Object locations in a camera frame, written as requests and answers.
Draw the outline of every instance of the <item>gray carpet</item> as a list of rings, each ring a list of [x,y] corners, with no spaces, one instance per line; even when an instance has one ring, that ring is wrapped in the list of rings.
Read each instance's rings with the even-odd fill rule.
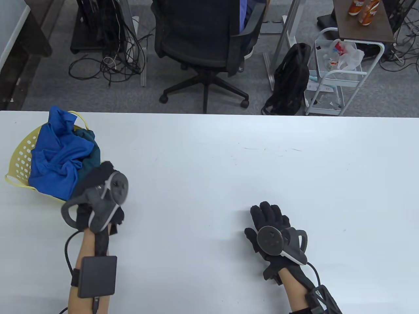
[[[289,0],[275,1],[269,10],[268,20],[278,20],[286,14]],[[130,1],[133,15],[140,16],[138,36],[148,33],[154,26],[150,0]],[[312,45],[318,32],[316,17],[330,13],[331,0],[311,0],[305,8],[297,32],[297,40]],[[57,105],[65,110],[99,112],[144,112],[144,113],[202,113],[203,87],[197,85],[169,95],[167,104],[158,99],[165,88],[194,75],[193,70],[182,71],[179,63],[165,57],[159,59],[154,52],[154,42],[149,41],[147,64],[147,87],[140,87],[140,78],[133,77],[124,83],[114,83],[108,88],[104,78],[79,81],[68,76],[68,66],[83,54],[70,52],[77,3],[66,0],[51,35],[53,55],[43,59],[38,67],[23,110],[47,111]],[[260,109],[271,95],[262,54],[275,50],[279,36],[261,35],[253,56],[245,63],[245,71],[227,78],[220,77],[246,91],[250,96],[247,110],[240,108],[241,98],[216,86],[210,86],[208,113],[260,114]],[[98,54],[90,54],[99,59]],[[74,68],[74,74],[89,76],[98,69],[98,64],[83,61]],[[359,91],[346,116],[419,117],[419,74],[414,66],[401,72],[389,73],[378,66]]]

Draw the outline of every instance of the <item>orange bottle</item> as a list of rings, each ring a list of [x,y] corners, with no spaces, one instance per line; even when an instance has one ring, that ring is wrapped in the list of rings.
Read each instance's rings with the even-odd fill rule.
[[[364,5],[365,0],[353,0],[351,6],[349,7],[349,15],[357,15]]]
[[[370,25],[374,15],[377,13],[378,5],[380,0],[370,0],[369,3],[364,7],[360,14],[359,22],[364,25]]]

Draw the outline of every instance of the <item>desk leg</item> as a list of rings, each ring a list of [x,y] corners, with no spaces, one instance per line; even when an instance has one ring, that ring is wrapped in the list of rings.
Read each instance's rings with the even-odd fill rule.
[[[28,54],[49,57],[52,48],[32,12],[29,13],[17,41]]]
[[[305,1],[306,0],[293,0],[290,10],[288,11],[288,15],[282,16],[284,29],[282,30],[282,34],[279,38],[279,42],[272,60],[269,58],[269,53],[265,52],[263,54],[272,91],[274,90],[275,83],[273,73],[282,62],[279,59],[282,45],[284,44],[285,39],[287,40],[288,48],[292,47],[296,43],[295,33],[297,32],[298,24],[300,23],[301,15],[303,14]]]

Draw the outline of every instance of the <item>basket handle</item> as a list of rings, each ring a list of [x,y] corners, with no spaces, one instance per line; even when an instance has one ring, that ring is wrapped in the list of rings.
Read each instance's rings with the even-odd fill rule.
[[[72,113],[75,116],[79,117],[83,121],[83,123],[84,123],[84,125],[86,127],[86,130],[89,130],[89,126],[87,125],[86,120],[81,116],[81,114],[79,114],[77,111],[69,111],[69,113]]]
[[[6,174],[4,176],[4,179],[6,180],[7,183],[17,186],[18,188],[27,188],[27,189],[31,189],[31,190],[37,190],[36,188],[34,188],[33,186],[28,186],[28,185],[24,185],[24,184],[18,184],[16,182],[13,182],[12,180],[9,179],[9,174]]]

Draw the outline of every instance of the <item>table surface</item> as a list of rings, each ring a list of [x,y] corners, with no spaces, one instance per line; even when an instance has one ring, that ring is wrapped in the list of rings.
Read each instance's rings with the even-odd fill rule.
[[[333,0],[336,22],[339,29],[339,37],[341,39],[375,41],[383,43],[393,43],[395,41],[382,2],[379,4],[377,13],[371,24],[363,26],[358,22],[358,15],[350,16],[348,14],[352,1],[353,0]]]
[[[1,171],[46,112],[0,112]],[[127,175],[109,313],[288,313],[243,230],[277,203],[308,234],[343,313],[417,309],[419,119],[86,113],[102,160]],[[0,183],[0,308],[57,314],[73,232],[60,204]],[[74,264],[77,236],[69,247]],[[314,280],[314,274],[303,267]]]
[[[0,0],[0,70],[30,11],[24,0]]]

